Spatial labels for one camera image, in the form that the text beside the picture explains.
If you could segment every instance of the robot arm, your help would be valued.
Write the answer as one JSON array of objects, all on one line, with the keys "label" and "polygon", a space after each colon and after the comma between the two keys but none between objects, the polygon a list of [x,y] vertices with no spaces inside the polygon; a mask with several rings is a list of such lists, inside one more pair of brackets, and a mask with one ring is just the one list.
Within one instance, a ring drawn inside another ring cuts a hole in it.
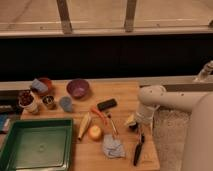
[{"label": "robot arm", "polygon": [[147,86],[138,94],[139,107],[135,114],[138,123],[151,123],[159,106],[191,112],[197,102],[208,92],[167,92],[161,85]]},{"label": "robot arm", "polygon": [[192,112],[184,145],[181,171],[213,171],[213,93],[166,92],[163,86],[140,89],[138,123],[151,123],[161,106]]}]

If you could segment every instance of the metal tool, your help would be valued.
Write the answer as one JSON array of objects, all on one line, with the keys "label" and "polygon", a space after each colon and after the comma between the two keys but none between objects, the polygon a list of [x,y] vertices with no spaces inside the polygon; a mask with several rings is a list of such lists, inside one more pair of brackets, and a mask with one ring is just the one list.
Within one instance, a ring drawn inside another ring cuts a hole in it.
[{"label": "metal tool", "polygon": [[137,144],[136,148],[135,148],[135,155],[134,155],[134,161],[133,161],[133,165],[136,166],[138,163],[138,159],[140,157],[141,151],[142,151],[142,146],[145,142],[145,136],[143,133],[141,133],[141,128],[140,126],[138,127],[139,130],[139,143]]},{"label": "metal tool", "polygon": [[118,131],[117,131],[116,127],[115,127],[114,121],[112,120],[112,117],[111,117],[110,112],[109,112],[109,111],[106,111],[105,114],[106,114],[106,116],[109,118],[110,123],[111,123],[111,125],[112,125],[112,128],[113,128],[115,134],[117,135],[117,134],[118,134]]}]

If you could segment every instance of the cloth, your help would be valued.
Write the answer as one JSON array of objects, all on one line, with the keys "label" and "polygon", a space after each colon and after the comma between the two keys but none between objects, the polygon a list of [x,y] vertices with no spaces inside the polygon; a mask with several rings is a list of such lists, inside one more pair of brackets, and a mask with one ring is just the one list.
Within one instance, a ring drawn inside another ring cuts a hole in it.
[{"label": "cloth", "polygon": [[36,78],[33,80],[31,88],[36,89],[39,93],[48,91],[48,87]]},{"label": "cloth", "polygon": [[114,139],[112,134],[104,135],[103,152],[108,158],[125,157],[124,147],[120,140]]},{"label": "cloth", "polygon": [[59,100],[59,105],[65,112],[72,112],[72,101],[70,97],[68,96],[62,97]]}]

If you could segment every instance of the pink bowl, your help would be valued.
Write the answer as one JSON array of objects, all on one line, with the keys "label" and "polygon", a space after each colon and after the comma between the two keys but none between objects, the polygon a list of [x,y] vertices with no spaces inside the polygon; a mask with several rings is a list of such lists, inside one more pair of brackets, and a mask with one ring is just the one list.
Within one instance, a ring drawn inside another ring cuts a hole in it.
[{"label": "pink bowl", "polygon": [[89,91],[89,83],[84,79],[74,79],[67,84],[67,92],[74,98],[81,98]]}]

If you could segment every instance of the small bowl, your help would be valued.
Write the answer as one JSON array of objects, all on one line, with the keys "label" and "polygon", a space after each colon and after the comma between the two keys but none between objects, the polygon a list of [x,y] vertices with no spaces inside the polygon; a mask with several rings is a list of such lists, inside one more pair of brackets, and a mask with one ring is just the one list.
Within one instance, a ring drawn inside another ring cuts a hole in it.
[{"label": "small bowl", "polygon": [[84,79],[74,79],[67,84],[67,92],[74,98],[82,98],[89,91],[89,83]]},{"label": "small bowl", "polygon": [[38,78],[38,80],[44,83],[47,86],[48,90],[43,93],[40,93],[36,89],[31,88],[32,92],[38,94],[40,97],[48,95],[53,89],[52,81],[47,77],[40,77]]}]

